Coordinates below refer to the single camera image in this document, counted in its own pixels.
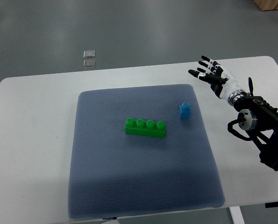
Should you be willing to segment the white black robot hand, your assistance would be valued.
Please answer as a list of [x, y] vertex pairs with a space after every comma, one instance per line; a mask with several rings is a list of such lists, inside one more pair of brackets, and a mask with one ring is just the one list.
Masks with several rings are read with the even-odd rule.
[[188, 70], [193, 77], [210, 84], [215, 95], [228, 101], [245, 91], [238, 86], [236, 78], [223, 65], [206, 56], [201, 56], [202, 61], [198, 61], [199, 67], [196, 70]]

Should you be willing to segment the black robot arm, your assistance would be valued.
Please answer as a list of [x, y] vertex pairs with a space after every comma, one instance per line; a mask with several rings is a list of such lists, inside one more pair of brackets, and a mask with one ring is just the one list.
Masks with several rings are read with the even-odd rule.
[[228, 123], [228, 131], [244, 141], [252, 141], [260, 151], [260, 162], [278, 171], [278, 109], [270, 106], [261, 96], [239, 93], [230, 102], [239, 112], [237, 119]]

